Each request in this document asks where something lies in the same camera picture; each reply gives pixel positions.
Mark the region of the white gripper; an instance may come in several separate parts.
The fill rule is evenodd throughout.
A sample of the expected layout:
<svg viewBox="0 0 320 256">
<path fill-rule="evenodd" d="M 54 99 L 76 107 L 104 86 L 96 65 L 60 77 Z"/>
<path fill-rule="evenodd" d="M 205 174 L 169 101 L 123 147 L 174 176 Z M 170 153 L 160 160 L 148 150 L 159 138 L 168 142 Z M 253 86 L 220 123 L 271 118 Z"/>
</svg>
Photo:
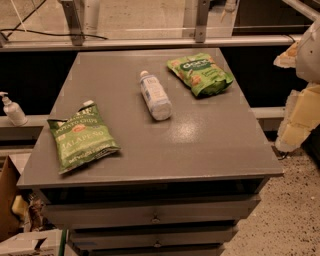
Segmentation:
<svg viewBox="0 0 320 256">
<path fill-rule="evenodd" d="M 281 68 L 295 68 L 299 78 L 313 82 L 301 92 L 289 94 L 277 133 L 275 146 L 279 151 L 292 152 L 299 148 L 320 124 L 320 18 L 303 34 L 299 43 L 294 42 L 278 55 L 273 64 Z"/>
</svg>

